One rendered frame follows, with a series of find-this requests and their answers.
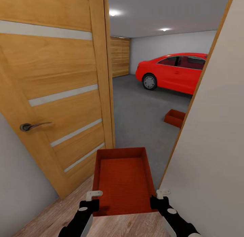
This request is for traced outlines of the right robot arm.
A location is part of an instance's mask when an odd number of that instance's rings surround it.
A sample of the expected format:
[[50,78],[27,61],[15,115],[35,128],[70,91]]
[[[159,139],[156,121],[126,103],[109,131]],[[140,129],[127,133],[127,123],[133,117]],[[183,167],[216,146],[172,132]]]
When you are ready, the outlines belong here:
[[150,198],[150,207],[158,209],[162,215],[164,227],[171,237],[203,237],[191,223],[181,218],[178,212],[169,205],[168,197],[163,197],[163,195],[171,194],[170,189],[158,189],[156,193],[156,197]]

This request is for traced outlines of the storage box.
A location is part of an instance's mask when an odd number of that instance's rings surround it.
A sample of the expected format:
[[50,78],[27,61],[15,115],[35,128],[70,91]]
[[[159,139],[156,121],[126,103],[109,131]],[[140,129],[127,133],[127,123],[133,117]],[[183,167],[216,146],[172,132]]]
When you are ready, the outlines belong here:
[[181,124],[184,121],[186,113],[171,109],[165,115],[164,122],[169,123],[173,126],[181,128]]
[[94,217],[158,212],[151,209],[156,197],[145,147],[98,149],[93,190],[103,195]]

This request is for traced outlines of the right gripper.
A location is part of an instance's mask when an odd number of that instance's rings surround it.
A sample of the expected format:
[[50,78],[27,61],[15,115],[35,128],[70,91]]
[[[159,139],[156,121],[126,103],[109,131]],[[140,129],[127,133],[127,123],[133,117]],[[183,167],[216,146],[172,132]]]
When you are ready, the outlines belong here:
[[151,197],[150,198],[150,207],[151,209],[160,209],[160,206],[162,204],[169,205],[169,200],[167,196],[164,196],[163,199],[158,199],[157,197]]

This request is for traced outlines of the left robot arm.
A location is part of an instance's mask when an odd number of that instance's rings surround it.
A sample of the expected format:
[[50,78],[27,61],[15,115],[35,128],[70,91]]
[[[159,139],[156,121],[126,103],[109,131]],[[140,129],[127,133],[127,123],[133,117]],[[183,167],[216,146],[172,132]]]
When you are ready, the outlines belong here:
[[100,200],[92,197],[100,197],[103,195],[101,190],[87,192],[86,200],[80,202],[79,209],[74,219],[63,227],[58,237],[86,237],[93,222],[93,212],[100,209]]

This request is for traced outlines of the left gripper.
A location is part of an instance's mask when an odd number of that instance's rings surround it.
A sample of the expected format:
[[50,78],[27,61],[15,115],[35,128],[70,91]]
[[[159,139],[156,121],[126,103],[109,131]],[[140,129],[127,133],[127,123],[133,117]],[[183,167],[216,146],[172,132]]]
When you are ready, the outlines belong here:
[[98,212],[100,209],[100,200],[99,199],[94,199],[92,201],[81,201],[80,202],[80,207],[84,206],[84,205],[90,205],[92,207],[92,212]]

